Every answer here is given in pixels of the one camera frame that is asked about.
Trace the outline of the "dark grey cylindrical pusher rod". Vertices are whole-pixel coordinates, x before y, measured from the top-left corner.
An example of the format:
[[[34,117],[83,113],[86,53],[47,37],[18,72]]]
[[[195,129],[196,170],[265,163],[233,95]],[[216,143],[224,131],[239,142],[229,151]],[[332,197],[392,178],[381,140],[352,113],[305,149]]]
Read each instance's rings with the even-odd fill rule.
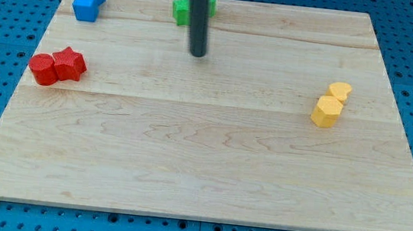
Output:
[[[189,0],[189,49],[193,57],[207,53],[210,0]]]

